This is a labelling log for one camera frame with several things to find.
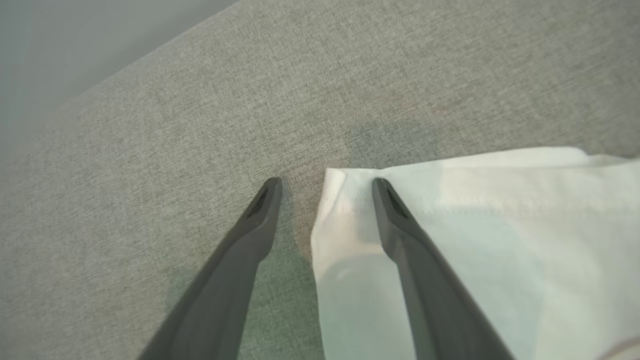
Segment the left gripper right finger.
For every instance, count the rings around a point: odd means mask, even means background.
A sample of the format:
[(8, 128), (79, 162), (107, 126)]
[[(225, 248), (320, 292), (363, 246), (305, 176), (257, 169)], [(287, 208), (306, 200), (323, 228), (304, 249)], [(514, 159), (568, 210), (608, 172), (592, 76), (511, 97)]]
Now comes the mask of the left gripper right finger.
[(397, 265), (418, 360), (514, 356), (386, 178), (372, 182), (382, 248)]

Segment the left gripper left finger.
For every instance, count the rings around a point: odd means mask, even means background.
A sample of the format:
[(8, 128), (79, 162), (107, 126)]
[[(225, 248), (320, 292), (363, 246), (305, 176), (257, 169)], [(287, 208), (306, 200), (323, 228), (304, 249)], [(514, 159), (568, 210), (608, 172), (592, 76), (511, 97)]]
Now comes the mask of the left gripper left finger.
[(140, 359), (237, 359), (256, 274), (274, 245), (281, 200), (281, 178), (268, 178), (162, 322)]

